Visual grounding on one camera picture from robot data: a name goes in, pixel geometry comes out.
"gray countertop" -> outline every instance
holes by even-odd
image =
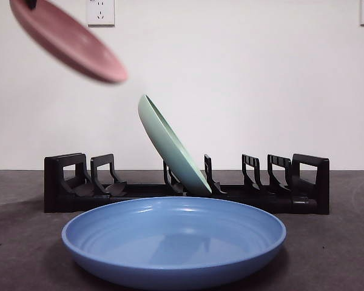
[[[129,182],[162,179],[161,171],[119,174]],[[238,171],[214,171],[214,178],[242,181]],[[71,259],[61,230],[78,214],[43,212],[43,171],[0,171],[0,291],[132,290],[90,275]],[[277,217],[288,231],[278,256],[213,290],[364,290],[364,171],[331,172],[330,215]]]

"mint green plate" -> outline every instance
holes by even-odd
[[[191,194],[209,196],[212,193],[209,184],[175,132],[147,95],[140,98],[138,111],[141,123],[150,140],[174,175]]]

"plastic dish rack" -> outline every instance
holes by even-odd
[[[244,184],[222,185],[212,176],[212,160],[204,156],[207,182],[212,189],[211,198],[224,199],[258,207],[271,213],[329,214],[329,159],[294,154],[289,158],[268,155],[269,184],[260,179],[258,158],[241,157]],[[98,179],[99,166],[109,164],[113,184],[102,184]],[[300,177],[300,164],[317,168],[315,183]],[[64,178],[63,168],[75,165],[75,176]],[[285,169],[285,183],[281,183],[272,171],[272,165]],[[254,179],[247,173],[247,166],[254,169]],[[91,175],[86,167],[86,155],[71,153],[44,159],[44,211],[75,212],[130,199],[163,196],[196,196],[163,162],[164,184],[128,184],[115,172],[112,154],[96,156],[90,160]]]

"bowl rim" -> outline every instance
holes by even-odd
[[[211,264],[192,264],[190,265],[183,265],[183,266],[176,266],[176,265],[171,265],[171,266],[138,266],[138,265],[130,265],[130,264],[120,264],[116,261],[109,261],[108,259],[104,259],[103,257],[100,257],[98,255],[93,255],[93,254],[89,254],[83,250],[81,250],[79,247],[77,247],[76,245],[72,244],[68,237],[67,237],[67,229],[70,227],[71,223],[73,223],[76,219],[80,219],[80,217],[85,216],[85,215],[89,215],[89,213],[95,212],[95,211],[100,211],[100,209],[106,208],[106,207],[113,207],[117,204],[121,205],[121,204],[128,204],[128,203],[136,203],[137,201],[144,201],[144,200],[149,200],[149,199],[209,199],[211,201],[218,201],[218,203],[231,203],[231,204],[238,204],[240,206],[246,207],[246,208],[250,208],[250,209],[254,209],[257,210],[259,212],[263,212],[265,215],[270,216],[271,218],[273,218],[280,226],[281,228],[281,235],[279,237],[278,240],[276,240],[275,243],[271,244],[270,246],[268,246],[267,248],[256,252],[256,253],[252,253],[251,255],[245,256],[242,259],[235,259],[229,262],[224,262],[224,263],[211,263]],[[249,261],[251,259],[257,258],[259,256],[262,256],[266,253],[271,252],[272,250],[276,249],[277,247],[280,247],[284,240],[286,239],[286,226],[283,224],[283,222],[277,218],[275,215],[268,213],[262,209],[259,209],[257,207],[254,206],[250,206],[247,204],[242,204],[239,202],[233,202],[233,201],[228,201],[228,200],[222,200],[222,199],[215,199],[215,198],[206,198],[206,197],[191,197],[191,196],[167,196],[167,197],[150,197],[150,198],[140,198],[140,199],[132,199],[132,200],[126,200],[126,201],[121,201],[121,202],[115,202],[115,203],[111,203],[111,204],[107,204],[104,206],[100,206],[97,208],[94,208],[92,210],[86,211],[81,213],[80,215],[72,218],[68,223],[66,223],[66,225],[64,226],[64,228],[62,229],[61,232],[61,236],[62,236],[62,240],[64,242],[64,244],[66,245],[66,247],[82,256],[94,261],[98,261],[100,263],[104,263],[104,264],[108,264],[108,265],[112,265],[115,267],[123,267],[123,268],[131,268],[131,269],[141,269],[141,270],[191,270],[191,269],[203,269],[203,268],[211,268],[211,267],[220,267],[220,266],[227,266],[227,265],[232,265],[232,264],[237,264],[237,263],[241,263],[244,261]]]

